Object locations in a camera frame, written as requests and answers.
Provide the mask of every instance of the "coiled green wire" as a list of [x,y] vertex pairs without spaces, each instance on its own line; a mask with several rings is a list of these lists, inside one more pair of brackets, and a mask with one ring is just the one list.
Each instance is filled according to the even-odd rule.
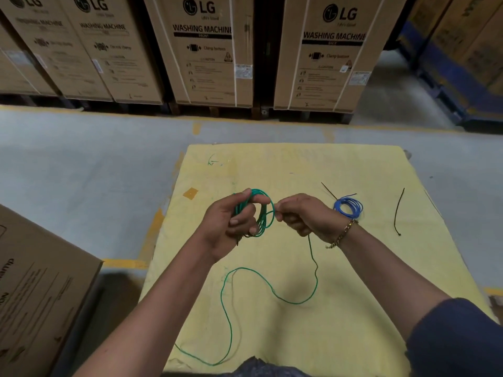
[[[244,207],[248,204],[248,201],[249,201],[249,200],[250,200],[253,196],[255,196],[255,195],[264,195],[264,196],[269,197],[269,196],[268,196],[268,195],[267,195],[264,191],[262,191],[262,190],[260,190],[260,189],[252,189],[251,191],[252,191],[252,192],[251,192],[251,195],[250,195],[249,199],[248,199],[248,200],[246,200],[245,202],[242,202],[242,203],[240,203],[239,205],[237,205],[237,206],[236,206],[236,209],[235,209],[235,211],[234,211],[234,213],[235,213],[236,215],[237,215],[237,214],[239,214],[239,213],[240,213],[240,212],[244,209]],[[258,230],[257,234],[255,234],[255,235],[254,235],[254,237],[260,237],[260,236],[261,236],[261,235],[265,232],[265,230],[266,230],[267,228],[269,228],[269,227],[272,225],[272,223],[273,223],[273,221],[274,221],[274,212],[275,212],[275,210],[274,210],[274,204],[273,204],[273,202],[272,202],[272,201],[271,201],[271,205],[272,205],[272,208],[273,208],[273,209],[272,209],[270,212],[266,212],[266,205],[262,205],[261,210],[260,210],[260,213],[259,213],[259,219],[257,220],[257,224],[258,224],[258,226],[259,226],[259,230]],[[271,220],[271,222],[267,225],[267,223],[266,223],[266,217],[267,217],[267,215],[268,215],[268,214],[270,214],[270,213],[273,213],[273,219],[272,219],[272,220]],[[255,274],[257,274],[258,276],[260,276],[260,277],[262,278],[262,280],[263,280],[264,282],[266,282],[266,283],[267,283],[267,285],[268,285],[268,286],[269,286],[269,288],[271,289],[271,292],[273,293],[273,295],[274,295],[276,298],[278,298],[278,299],[280,299],[280,300],[284,301],[285,303],[288,303],[288,304],[293,304],[293,305],[296,305],[296,306],[297,306],[297,305],[299,305],[299,304],[304,304],[304,303],[306,303],[308,300],[310,300],[310,299],[313,297],[314,293],[316,292],[316,289],[318,288],[318,275],[316,274],[316,272],[318,271],[318,263],[316,262],[316,260],[314,259],[314,256],[313,256],[313,249],[312,249],[312,246],[311,246],[311,238],[309,237],[309,235],[307,236],[307,240],[308,240],[308,243],[309,243],[309,251],[310,251],[310,253],[311,253],[311,259],[313,260],[314,264],[316,265],[316,269],[314,270],[314,278],[316,279],[316,285],[314,286],[314,289],[313,289],[313,291],[311,292],[311,295],[309,295],[309,297],[308,297],[308,298],[304,299],[304,300],[303,300],[303,301],[301,301],[301,302],[290,302],[290,301],[288,301],[288,300],[286,300],[286,299],[283,299],[282,297],[280,297],[280,296],[276,293],[276,291],[274,290],[273,286],[272,286],[272,285],[271,285],[271,284],[267,281],[267,279],[266,279],[266,278],[264,278],[264,276],[262,276],[262,274],[261,274],[260,272],[255,271],[255,270],[253,270],[252,268],[248,268],[248,267],[237,267],[237,268],[235,268],[234,270],[231,270],[231,271],[229,271],[229,272],[227,273],[227,275],[225,276],[225,279],[223,280],[223,286],[222,286],[222,289],[220,290],[220,304],[222,304],[223,312],[224,312],[224,314],[225,314],[225,317],[227,318],[227,322],[229,323],[229,331],[230,331],[229,348],[227,349],[227,353],[225,354],[225,356],[223,356],[223,357],[222,357],[222,359],[221,359],[220,361],[217,361],[217,362],[215,362],[215,363],[210,363],[210,362],[208,362],[208,361],[204,361],[203,359],[199,358],[199,357],[198,357],[198,356],[196,356],[196,355],[193,355],[193,354],[188,353],[187,351],[185,351],[185,350],[181,349],[181,348],[180,348],[177,344],[175,344],[174,346],[175,346],[175,347],[176,347],[176,348],[177,348],[177,349],[178,349],[181,353],[183,353],[183,354],[185,354],[185,355],[187,355],[187,356],[189,356],[189,357],[192,357],[192,358],[194,358],[194,359],[196,359],[196,360],[198,360],[198,361],[202,362],[203,364],[208,365],[209,367],[216,367],[217,365],[220,365],[220,364],[222,364],[222,363],[225,361],[225,359],[227,358],[227,356],[228,356],[228,355],[229,355],[229,353],[230,353],[230,349],[232,348],[232,324],[230,323],[229,315],[228,315],[228,313],[227,313],[227,310],[225,309],[225,305],[223,304],[223,291],[224,291],[224,289],[225,289],[225,284],[226,284],[226,282],[227,282],[227,279],[229,278],[229,275],[230,275],[230,274],[235,273],[235,272],[236,272],[236,271],[238,271],[238,270],[248,270],[248,271],[251,271],[251,272],[255,272]]]

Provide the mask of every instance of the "black label bar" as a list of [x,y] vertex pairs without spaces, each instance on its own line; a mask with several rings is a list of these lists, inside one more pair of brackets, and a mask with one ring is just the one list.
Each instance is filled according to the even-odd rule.
[[361,45],[363,45],[363,41],[318,41],[318,40],[302,40],[302,44],[303,45],[327,45],[327,46],[361,46]]
[[216,38],[218,40],[231,40],[232,35],[229,34],[210,34],[210,33],[185,33],[180,31],[175,31],[173,33],[175,37],[189,37],[189,38]]

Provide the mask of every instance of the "bracelet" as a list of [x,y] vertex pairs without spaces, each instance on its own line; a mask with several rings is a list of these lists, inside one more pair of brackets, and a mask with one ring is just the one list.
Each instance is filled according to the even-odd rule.
[[325,248],[327,248],[327,249],[333,249],[334,247],[338,246],[339,242],[344,238],[344,236],[346,234],[348,234],[349,229],[355,223],[357,224],[358,221],[357,220],[351,220],[351,221],[349,221],[348,224],[346,225],[346,227],[344,228],[344,231],[337,237],[336,241],[334,243],[332,243],[330,246],[325,246]]

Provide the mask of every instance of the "yellow tabletop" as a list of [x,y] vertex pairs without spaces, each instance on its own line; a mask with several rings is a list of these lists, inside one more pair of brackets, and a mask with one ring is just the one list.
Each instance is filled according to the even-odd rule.
[[[366,230],[446,293],[470,299],[493,317],[442,217],[403,151],[394,146],[189,146],[141,296],[213,201],[251,187],[274,202],[304,192],[331,206],[333,197],[321,182],[337,197],[357,193]],[[403,188],[396,219],[399,236],[393,218]],[[319,264],[318,290],[311,300],[299,306],[283,303],[260,277],[239,270],[228,279],[223,295],[234,336],[227,361],[210,367],[173,349],[165,370],[230,372],[255,356],[315,376],[408,375],[403,340],[349,262],[337,248],[325,249],[315,236],[311,241]],[[182,349],[211,363],[225,355],[230,333],[220,290],[227,272],[240,266],[260,272],[289,301],[304,300],[315,285],[307,238],[275,221],[260,238],[243,238],[212,268],[178,337]]]

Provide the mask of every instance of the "white sticker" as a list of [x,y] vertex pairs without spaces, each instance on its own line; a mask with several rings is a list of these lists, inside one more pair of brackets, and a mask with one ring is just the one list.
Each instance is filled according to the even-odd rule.
[[41,56],[39,56],[38,54],[35,54],[35,53],[33,53],[33,54],[35,55],[35,58],[37,58],[37,61],[39,61],[39,62],[40,62],[40,64],[42,65],[42,67],[43,67],[44,69],[47,69],[47,65],[45,64],[45,62],[44,62],[44,60],[42,59],[42,57],[41,57]]
[[10,60],[18,66],[32,65],[30,57],[25,52],[19,50],[5,50]]
[[97,61],[97,59],[93,59],[92,62],[94,63],[98,73],[103,74],[103,70],[101,69],[100,63]]
[[252,79],[253,65],[234,65],[236,79]]
[[372,71],[353,71],[349,79],[349,86],[365,86]]

